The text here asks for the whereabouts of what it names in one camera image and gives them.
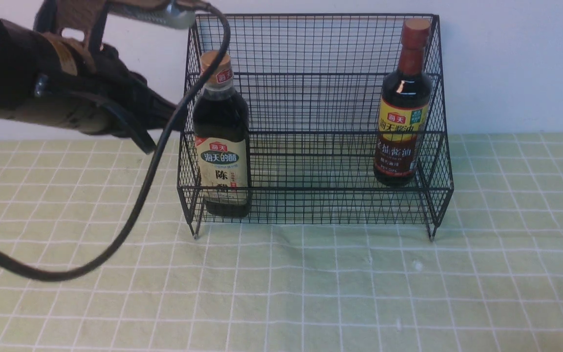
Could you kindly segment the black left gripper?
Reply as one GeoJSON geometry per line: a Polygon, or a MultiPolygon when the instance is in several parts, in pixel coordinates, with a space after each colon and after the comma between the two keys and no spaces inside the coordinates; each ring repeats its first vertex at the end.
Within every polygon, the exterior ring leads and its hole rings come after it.
{"type": "Polygon", "coordinates": [[[155,149],[176,105],[103,44],[113,0],[45,0],[33,28],[0,18],[0,119],[155,149]]]}

